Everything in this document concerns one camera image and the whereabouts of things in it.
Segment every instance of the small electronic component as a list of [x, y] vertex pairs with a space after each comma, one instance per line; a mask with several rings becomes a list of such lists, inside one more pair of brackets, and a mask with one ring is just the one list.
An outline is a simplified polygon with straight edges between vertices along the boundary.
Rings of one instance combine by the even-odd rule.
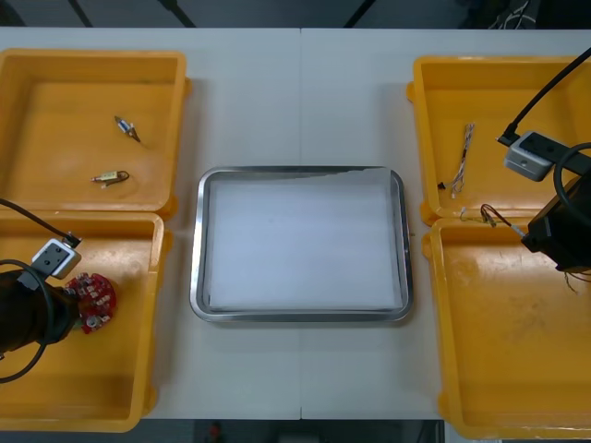
[[113, 285], [102, 275], [82, 272], [69, 281], [66, 289], [78, 298], [82, 330], [90, 334], [111, 321], [117, 306]]
[[115, 183], [125, 182], [129, 178], [129, 173], [127, 171], [110, 171], [108, 173], [102, 173], [101, 175], [97, 175], [96, 177], [92, 177], [92, 182], [102, 183], [102, 189], [105, 189], [107, 186], [114, 185]]
[[128, 136], [136, 140], [138, 143], [141, 143], [141, 140], [138, 136], [138, 132], [136, 131], [136, 128], [133, 126], [133, 123], [128, 123], [123, 118], [117, 116], [115, 116], [115, 121], [117, 123], [117, 126], [119, 126], [119, 129], [121, 129], [121, 131], [124, 134], [127, 134]]

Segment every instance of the metal pin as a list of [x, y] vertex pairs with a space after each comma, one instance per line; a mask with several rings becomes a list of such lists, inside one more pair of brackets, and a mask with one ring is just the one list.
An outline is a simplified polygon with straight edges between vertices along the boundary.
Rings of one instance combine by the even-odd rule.
[[101, 188], [105, 189], [107, 186], [113, 185], [115, 183], [125, 182], [128, 178], [129, 173], [127, 171], [111, 171], [109, 173], [104, 173], [101, 175], [97, 175], [96, 177], [92, 177], [91, 181], [103, 183]]
[[124, 134], [127, 134], [128, 136], [136, 140], [138, 143], [141, 143], [141, 140], [138, 137], [138, 132], [136, 131], [136, 128], [133, 126], [133, 123], [128, 123], [123, 118], [117, 116], [115, 116], [115, 121], [117, 123], [117, 126], [119, 126], [119, 129], [121, 129], [121, 131]]

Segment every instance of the tray rim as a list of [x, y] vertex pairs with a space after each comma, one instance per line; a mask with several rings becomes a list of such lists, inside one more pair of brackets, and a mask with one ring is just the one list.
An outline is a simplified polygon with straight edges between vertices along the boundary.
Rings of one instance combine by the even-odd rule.
[[[402, 245], [402, 254], [398, 255], [398, 267], [401, 289], [406, 291], [406, 304], [395, 310], [269, 310], [260, 313], [243, 311], [210, 311], [203, 300], [203, 280], [207, 238], [207, 204], [209, 202], [209, 183], [216, 174], [338, 174], [366, 169], [386, 169], [390, 171], [391, 183], [397, 188], [401, 211], [394, 214], [394, 229], [396, 230], [397, 245]], [[193, 240], [193, 255], [191, 262], [191, 282], [189, 302], [195, 314], [206, 321], [213, 322], [360, 322], [360, 321], [398, 321], [411, 311], [413, 305], [413, 285], [410, 259], [410, 245], [406, 206], [404, 204], [404, 185], [400, 176], [393, 170], [381, 166], [240, 166], [219, 167], [210, 169], [199, 180], [197, 213], [195, 218], [195, 234]]]

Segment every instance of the white paper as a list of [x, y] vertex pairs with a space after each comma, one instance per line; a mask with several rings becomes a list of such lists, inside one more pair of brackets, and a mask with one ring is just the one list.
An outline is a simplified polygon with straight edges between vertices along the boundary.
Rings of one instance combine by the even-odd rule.
[[389, 172], [211, 182], [206, 295], [219, 310], [402, 307]]

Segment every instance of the floor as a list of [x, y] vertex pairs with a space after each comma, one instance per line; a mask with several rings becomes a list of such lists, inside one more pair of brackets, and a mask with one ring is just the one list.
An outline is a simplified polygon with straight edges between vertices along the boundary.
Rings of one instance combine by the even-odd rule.
[[[67, 0], [6, 0], [28, 26], [77, 27]], [[179, 0], [199, 28], [341, 28], [363, 0]], [[78, 0], [95, 27], [178, 28], [157, 0]], [[465, 0], [376, 0], [359, 28], [456, 29]]]
[[[221, 422], [220, 443], [308, 442], [301, 438], [310, 436], [319, 436], [316, 441], [323, 443], [437, 443], [440, 427], [436, 428], [436, 423], [441, 422], [230, 420]], [[211, 425], [206, 420], [142, 420], [126, 434], [3, 432], [0, 443], [214, 443]]]

